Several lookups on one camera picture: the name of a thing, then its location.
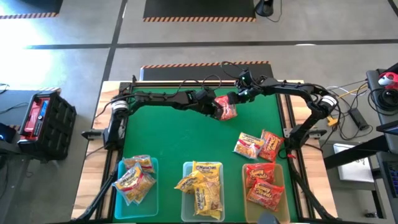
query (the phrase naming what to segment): power adapter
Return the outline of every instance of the power adapter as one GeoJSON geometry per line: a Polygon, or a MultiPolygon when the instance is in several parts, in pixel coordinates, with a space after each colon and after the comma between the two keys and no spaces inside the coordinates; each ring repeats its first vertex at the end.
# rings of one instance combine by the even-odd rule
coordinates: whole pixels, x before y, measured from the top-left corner
{"type": "Polygon", "coordinates": [[[366,122],[366,120],[362,117],[361,112],[357,108],[350,109],[348,111],[348,114],[351,116],[353,119],[355,125],[358,127],[359,130],[363,131],[368,129],[369,125],[366,122]]]}

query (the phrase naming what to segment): yellow plastic bin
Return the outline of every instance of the yellow plastic bin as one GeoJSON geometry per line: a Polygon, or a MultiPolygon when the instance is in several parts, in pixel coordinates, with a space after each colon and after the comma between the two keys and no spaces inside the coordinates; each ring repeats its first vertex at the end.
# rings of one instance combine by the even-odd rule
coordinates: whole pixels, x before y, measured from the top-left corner
{"type": "MultiPolygon", "coordinates": [[[[254,202],[250,202],[246,200],[246,196],[249,193],[250,188],[245,186],[246,183],[246,167],[250,164],[245,164],[242,167],[242,183],[243,183],[243,203],[244,203],[244,216],[246,217],[246,222],[248,223],[257,223],[261,214],[264,212],[269,212],[273,214],[280,223],[289,223],[290,222],[290,214],[289,208],[287,206],[287,198],[286,191],[282,193],[282,197],[280,198],[277,210],[278,212],[274,212],[272,210],[266,209],[261,205],[258,205],[254,202]]],[[[276,186],[284,186],[284,174],[282,170],[282,166],[280,164],[275,165],[275,181],[273,185],[276,186]]]]}

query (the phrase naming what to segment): black floor mat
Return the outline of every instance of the black floor mat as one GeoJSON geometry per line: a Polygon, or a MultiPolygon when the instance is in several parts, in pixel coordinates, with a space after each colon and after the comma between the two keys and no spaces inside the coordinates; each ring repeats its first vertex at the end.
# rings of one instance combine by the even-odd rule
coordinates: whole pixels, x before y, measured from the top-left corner
{"type": "Polygon", "coordinates": [[[0,0],[0,19],[55,17],[63,0],[0,0]]]}
{"type": "MultiPolygon", "coordinates": [[[[241,68],[249,68],[254,78],[261,75],[274,77],[271,65],[267,61],[257,62],[236,62],[241,68]]],[[[223,65],[227,73],[237,77],[241,72],[232,65],[223,65]]],[[[209,75],[217,75],[222,80],[233,80],[220,68],[220,63],[191,63],[171,65],[145,65],[141,68],[140,80],[142,81],[177,81],[177,80],[204,80],[209,75]]]]}
{"type": "Polygon", "coordinates": [[[252,0],[146,0],[144,22],[255,22],[252,0]]]}

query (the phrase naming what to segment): yellow black hazard tape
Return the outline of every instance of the yellow black hazard tape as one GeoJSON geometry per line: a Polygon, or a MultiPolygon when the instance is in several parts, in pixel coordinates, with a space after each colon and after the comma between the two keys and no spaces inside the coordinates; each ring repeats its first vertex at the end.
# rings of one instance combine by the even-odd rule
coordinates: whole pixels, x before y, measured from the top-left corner
{"type": "MultiPolygon", "coordinates": [[[[235,65],[254,65],[254,64],[265,64],[269,61],[242,61],[233,62],[235,65]]],[[[168,64],[168,65],[144,65],[143,68],[172,68],[172,67],[196,67],[196,66],[219,66],[219,62],[215,63],[179,63],[179,64],[168,64]]]]}
{"type": "Polygon", "coordinates": [[[0,16],[0,19],[33,19],[33,18],[46,18],[56,17],[56,12],[42,12],[42,13],[28,13],[28,14],[16,14],[16,15],[4,15],[0,16]]]}
{"type": "Polygon", "coordinates": [[[255,22],[255,17],[147,17],[144,22],[255,22]]]}

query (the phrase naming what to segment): computer monitor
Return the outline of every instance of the computer monitor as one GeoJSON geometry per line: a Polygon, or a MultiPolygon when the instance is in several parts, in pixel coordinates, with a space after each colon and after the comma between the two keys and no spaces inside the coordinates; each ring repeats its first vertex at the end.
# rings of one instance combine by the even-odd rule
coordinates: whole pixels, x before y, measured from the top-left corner
{"type": "Polygon", "coordinates": [[[387,124],[382,124],[376,127],[376,131],[380,131],[387,134],[398,135],[398,121],[393,121],[387,124]]]}

